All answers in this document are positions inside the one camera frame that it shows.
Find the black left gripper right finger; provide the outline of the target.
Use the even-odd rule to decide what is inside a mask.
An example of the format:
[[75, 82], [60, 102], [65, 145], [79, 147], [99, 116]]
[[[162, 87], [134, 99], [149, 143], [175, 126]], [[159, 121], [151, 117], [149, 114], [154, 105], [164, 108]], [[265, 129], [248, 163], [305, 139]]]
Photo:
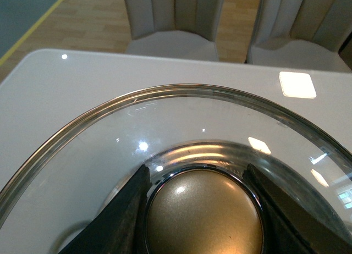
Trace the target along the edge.
[[264, 217], [265, 253], [315, 253], [279, 209], [273, 195], [283, 190], [253, 164], [248, 164], [243, 173], [244, 182], [258, 196]]

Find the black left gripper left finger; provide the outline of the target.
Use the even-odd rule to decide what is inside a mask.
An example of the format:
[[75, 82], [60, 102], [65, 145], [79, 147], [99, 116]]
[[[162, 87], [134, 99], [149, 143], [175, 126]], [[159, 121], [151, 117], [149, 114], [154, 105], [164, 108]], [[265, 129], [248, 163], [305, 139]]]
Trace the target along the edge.
[[60, 253], [138, 253], [150, 170], [142, 165], [104, 210]]

